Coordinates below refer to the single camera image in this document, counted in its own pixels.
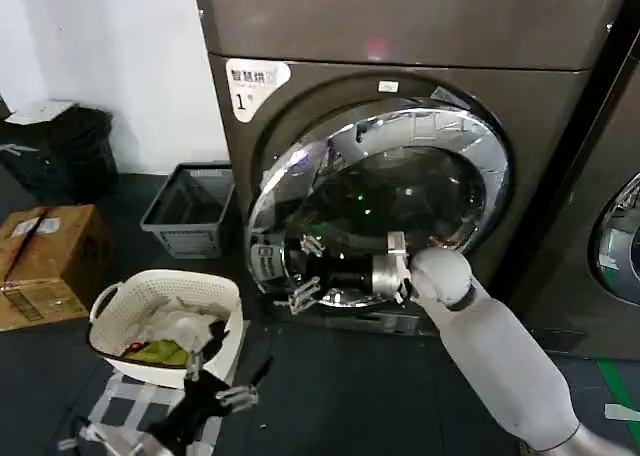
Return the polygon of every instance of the washing machine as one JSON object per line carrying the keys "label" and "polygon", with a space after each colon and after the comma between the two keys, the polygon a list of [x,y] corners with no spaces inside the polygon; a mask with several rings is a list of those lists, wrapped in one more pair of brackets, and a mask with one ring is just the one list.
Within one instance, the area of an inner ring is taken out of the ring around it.
{"label": "washing machine", "polygon": [[613,84],[598,78],[585,91],[587,105],[590,91],[603,93],[597,117],[555,180],[539,241],[509,250],[512,261],[532,257],[505,296],[548,350],[640,359],[640,0],[625,0],[613,29],[594,72],[613,72]]}
{"label": "washing machine", "polygon": [[[260,290],[280,304],[318,251],[389,231],[488,284],[621,1],[198,0]],[[317,299],[417,331],[375,292]]]}

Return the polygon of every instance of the laundry basket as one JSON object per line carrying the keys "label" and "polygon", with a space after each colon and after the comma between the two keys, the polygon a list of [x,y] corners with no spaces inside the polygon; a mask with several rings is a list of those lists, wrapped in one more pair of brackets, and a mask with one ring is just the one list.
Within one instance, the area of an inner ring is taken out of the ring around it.
{"label": "laundry basket", "polygon": [[[111,301],[101,310],[110,295],[113,295]],[[127,330],[149,318],[160,307],[182,311],[185,307],[198,308],[226,319],[225,331],[229,334],[222,349],[204,365],[204,369],[214,376],[226,379],[240,353],[244,327],[238,287],[219,276],[149,270],[132,276],[125,283],[109,286],[98,296],[89,314],[90,346],[127,376],[182,389],[186,369],[132,362],[121,357],[130,343],[125,340]]]}

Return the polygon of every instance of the green cloth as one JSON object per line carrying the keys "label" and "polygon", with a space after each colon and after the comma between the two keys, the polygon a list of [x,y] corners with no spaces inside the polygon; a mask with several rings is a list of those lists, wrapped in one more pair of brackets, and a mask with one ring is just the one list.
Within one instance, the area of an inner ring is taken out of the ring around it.
{"label": "green cloth", "polygon": [[174,366],[187,364],[189,355],[175,341],[153,341],[137,353],[127,353],[125,358],[145,363],[162,363]]}

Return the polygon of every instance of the dark floor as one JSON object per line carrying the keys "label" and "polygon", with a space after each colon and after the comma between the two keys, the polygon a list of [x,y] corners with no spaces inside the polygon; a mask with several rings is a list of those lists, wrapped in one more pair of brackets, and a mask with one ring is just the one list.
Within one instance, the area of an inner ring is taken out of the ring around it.
{"label": "dark floor", "polygon": [[[516,441],[493,422],[437,340],[266,324],[259,317],[239,244],[217,261],[168,256],[138,226],[161,182],[158,177],[124,176],[100,202],[115,245],[108,282],[149,268],[230,277],[241,288],[245,314],[254,320],[238,379],[250,374],[266,354],[275,358],[261,404],[228,418],[217,456],[375,456],[397,450],[447,456],[517,454]],[[2,173],[0,187],[0,218],[33,204]],[[71,321],[0,334],[2,454],[55,454],[57,441],[69,433],[71,413],[89,413],[111,369],[86,346],[86,330],[85,321]],[[570,383],[583,422],[632,447],[627,425],[604,419],[604,404],[614,399],[597,365],[572,358],[555,361]],[[640,404],[640,364],[620,363],[618,368]]]}

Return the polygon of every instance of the cardboard box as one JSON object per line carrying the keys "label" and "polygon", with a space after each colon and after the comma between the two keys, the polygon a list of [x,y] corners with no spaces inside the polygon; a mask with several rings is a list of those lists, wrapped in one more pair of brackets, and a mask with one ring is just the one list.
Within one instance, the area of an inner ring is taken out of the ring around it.
{"label": "cardboard box", "polygon": [[9,215],[0,227],[0,331],[87,316],[110,254],[93,205]]}

